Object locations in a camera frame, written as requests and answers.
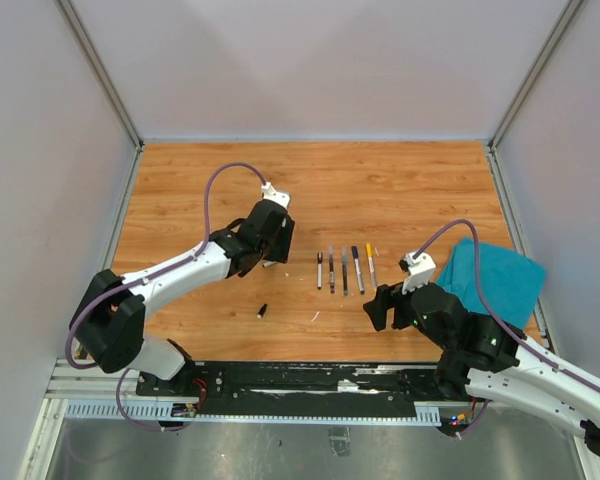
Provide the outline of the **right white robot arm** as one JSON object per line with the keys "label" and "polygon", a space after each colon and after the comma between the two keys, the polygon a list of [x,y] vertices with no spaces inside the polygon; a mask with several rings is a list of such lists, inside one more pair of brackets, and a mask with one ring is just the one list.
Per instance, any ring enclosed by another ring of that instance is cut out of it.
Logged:
{"label": "right white robot arm", "polygon": [[559,358],[491,316],[467,310],[435,284],[412,292],[383,285],[364,304],[373,327],[416,328],[442,350],[433,375],[446,400],[461,395],[504,403],[551,422],[600,457],[600,378]]}

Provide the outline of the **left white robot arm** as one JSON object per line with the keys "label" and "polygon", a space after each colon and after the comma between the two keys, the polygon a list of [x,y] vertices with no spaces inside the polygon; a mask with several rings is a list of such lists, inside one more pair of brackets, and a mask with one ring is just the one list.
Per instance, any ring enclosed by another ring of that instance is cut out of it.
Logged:
{"label": "left white robot arm", "polygon": [[105,373],[148,373],[170,394],[187,393],[194,371],[174,342],[147,336],[146,320],[180,297],[232,276],[247,275],[259,262],[288,260],[295,222],[290,196],[265,195],[249,215],[213,232],[209,241],[151,268],[96,274],[70,322],[68,346],[78,341]]}

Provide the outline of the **white pen black tip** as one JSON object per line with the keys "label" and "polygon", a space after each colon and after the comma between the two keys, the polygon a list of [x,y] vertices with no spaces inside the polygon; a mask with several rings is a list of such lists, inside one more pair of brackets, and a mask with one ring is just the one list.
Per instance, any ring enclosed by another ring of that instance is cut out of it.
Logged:
{"label": "white pen black tip", "polygon": [[352,254],[352,258],[353,258],[353,262],[354,262],[355,275],[356,275],[356,281],[358,284],[358,289],[359,289],[360,294],[363,295],[365,293],[365,285],[364,285],[362,267],[361,267],[361,262],[360,262],[360,254],[359,254],[358,248],[355,245],[351,246],[351,254]]}

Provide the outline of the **dark purple pen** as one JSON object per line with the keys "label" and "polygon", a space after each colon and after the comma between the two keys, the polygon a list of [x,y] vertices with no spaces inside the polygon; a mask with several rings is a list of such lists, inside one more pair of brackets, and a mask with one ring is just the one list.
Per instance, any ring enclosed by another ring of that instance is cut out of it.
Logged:
{"label": "dark purple pen", "polygon": [[335,276],[335,258],[334,248],[332,245],[328,246],[328,272],[329,272],[329,289],[331,294],[336,293],[336,276]]}

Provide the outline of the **white pen black end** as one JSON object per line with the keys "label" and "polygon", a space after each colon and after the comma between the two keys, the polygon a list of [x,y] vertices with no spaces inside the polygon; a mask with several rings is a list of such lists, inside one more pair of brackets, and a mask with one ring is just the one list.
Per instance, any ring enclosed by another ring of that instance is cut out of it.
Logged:
{"label": "white pen black end", "polygon": [[323,287],[323,261],[318,263],[316,254],[316,287],[321,290]]}

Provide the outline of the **teal barrel gel pen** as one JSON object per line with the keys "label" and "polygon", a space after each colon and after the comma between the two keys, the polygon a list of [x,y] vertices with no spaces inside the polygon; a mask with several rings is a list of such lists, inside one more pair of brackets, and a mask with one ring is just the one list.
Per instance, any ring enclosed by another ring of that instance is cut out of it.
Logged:
{"label": "teal barrel gel pen", "polygon": [[343,296],[348,296],[349,294],[349,286],[348,286],[348,259],[347,259],[347,248],[341,248],[341,268],[342,268],[342,289]]}

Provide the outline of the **white marker yellow end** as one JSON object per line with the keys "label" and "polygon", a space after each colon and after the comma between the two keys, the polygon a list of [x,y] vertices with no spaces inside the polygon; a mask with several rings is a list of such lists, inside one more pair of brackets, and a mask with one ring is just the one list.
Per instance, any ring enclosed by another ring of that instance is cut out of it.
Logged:
{"label": "white marker yellow end", "polygon": [[371,285],[372,285],[372,288],[374,290],[376,290],[378,288],[378,282],[377,282],[375,263],[374,263],[374,250],[370,243],[365,244],[365,250],[366,250],[366,256],[367,256],[367,261],[368,261]]}

